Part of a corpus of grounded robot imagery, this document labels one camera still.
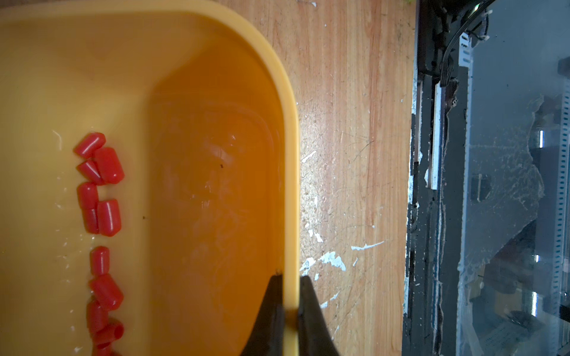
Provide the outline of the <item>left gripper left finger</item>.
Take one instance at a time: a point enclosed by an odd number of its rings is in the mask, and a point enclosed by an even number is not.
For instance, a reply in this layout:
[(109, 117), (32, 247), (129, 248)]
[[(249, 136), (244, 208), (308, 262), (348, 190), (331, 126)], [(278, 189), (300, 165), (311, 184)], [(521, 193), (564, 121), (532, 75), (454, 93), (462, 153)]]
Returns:
[(284, 341), (283, 276), (270, 277), (252, 332), (241, 356), (282, 356)]

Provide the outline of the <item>yellow plastic tray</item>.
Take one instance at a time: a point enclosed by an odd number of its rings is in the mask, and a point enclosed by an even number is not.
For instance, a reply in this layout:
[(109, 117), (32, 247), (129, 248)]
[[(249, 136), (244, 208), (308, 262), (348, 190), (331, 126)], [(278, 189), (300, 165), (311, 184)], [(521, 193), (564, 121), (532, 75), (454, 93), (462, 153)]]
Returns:
[[(94, 156), (105, 135), (125, 178)], [(299, 123), (284, 67), (213, 1), (1, 10), (1, 353), (91, 355), (90, 253), (124, 295), (120, 355), (239, 355), (283, 276), (298, 354)], [(99, 201), (121, 230), (99, 233)]]

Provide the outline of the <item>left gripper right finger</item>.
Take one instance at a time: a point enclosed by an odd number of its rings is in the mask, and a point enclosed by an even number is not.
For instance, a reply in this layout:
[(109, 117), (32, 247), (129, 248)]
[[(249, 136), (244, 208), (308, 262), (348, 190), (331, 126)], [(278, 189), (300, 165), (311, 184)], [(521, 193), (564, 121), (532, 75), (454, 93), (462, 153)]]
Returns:
[(298, 353), (303, 356), (340, 356), (327, 329), (321, 305), (309, 276), (300, 278)]

